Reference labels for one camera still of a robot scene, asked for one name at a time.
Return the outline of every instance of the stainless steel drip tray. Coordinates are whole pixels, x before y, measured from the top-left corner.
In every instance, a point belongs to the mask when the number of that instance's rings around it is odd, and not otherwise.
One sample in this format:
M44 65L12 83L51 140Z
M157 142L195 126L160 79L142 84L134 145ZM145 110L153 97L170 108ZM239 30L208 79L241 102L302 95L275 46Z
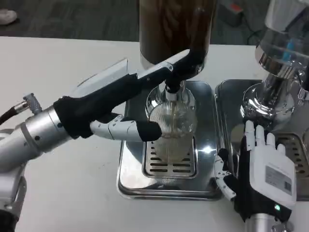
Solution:
M220 147L230 151L230 162L239 154L240 142L243 137L244 124L240 113L244 92L259 80L227 80L215 90L219 119ZM291 91L293 99L298 102L297 91ZM309 108L303 106L295 109L290 121L280 130L273 131L277 142L286 147L286 155L295 163L297 177L297 200L309 201L309 165L303 138L303 132L309 128L307 115Z
M197 106L197 130L188 155L177 163L165 163L148 143L122 142L117 177L119 191L129 198L217 200L221 192L213 178L216 155L214 96L210 86L187 81ZM146 98L150 91L126 103L125 116L147 120Z

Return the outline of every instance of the gray carpet floor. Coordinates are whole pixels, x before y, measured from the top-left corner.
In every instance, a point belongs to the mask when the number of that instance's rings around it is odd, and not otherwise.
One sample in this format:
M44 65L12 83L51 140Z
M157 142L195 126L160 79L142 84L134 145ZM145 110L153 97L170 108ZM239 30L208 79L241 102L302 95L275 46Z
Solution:
M138 41L136 1L0 0L0 8L17 11L19 18L0 26L0 36ZM268 2L238 0L247 19L238 27L229 26L217 15L211 43L246 44L252 31L262 29ZM249 43L256 44L257 38L252 37Z

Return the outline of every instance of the white robotic hand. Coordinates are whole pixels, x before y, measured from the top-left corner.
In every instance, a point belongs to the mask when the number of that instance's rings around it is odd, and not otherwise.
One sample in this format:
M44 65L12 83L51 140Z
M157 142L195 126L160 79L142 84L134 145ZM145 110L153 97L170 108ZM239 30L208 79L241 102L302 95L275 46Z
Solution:
M272 133L266 134L259 125L254 129L253 122L247 121L237 177L229 171L228 158L228 151L221 149L214 167L216 181L246 225L253 219L268 226L286 223L296 202L296 177L284 145L276 147Z

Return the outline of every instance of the shoe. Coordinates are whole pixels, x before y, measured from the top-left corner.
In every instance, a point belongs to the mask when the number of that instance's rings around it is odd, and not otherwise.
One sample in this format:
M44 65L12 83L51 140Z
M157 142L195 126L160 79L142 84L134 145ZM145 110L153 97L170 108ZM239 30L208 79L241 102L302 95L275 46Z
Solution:
M9 11L8 9L0 9L0 25L8 25L13 23L17 19L15 11Z

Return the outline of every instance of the robotic arm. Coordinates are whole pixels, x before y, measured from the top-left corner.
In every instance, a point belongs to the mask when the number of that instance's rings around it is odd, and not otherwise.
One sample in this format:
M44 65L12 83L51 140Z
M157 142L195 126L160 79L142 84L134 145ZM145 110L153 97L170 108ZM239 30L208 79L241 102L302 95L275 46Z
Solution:
M26 163L70 139L91 135L127 141L153 141L161 136L159 125L134 121L112 113L114 107L152 89L163 81L177 78L194 68L196 57L184 50L142 73L127 73L127 60L81 83L72 96L64 96L41 109L33 94L0 117L0 124L29 108L34 116L14 130L0 133L0 230L13 232L26 194L23 177Z
M288 220L296 203L295 165L284 145L276 148L272 133L247 121L240 149L237 178L229 171L226 149L219 151L214 168L217 184L234 203L246 232L293 231Z

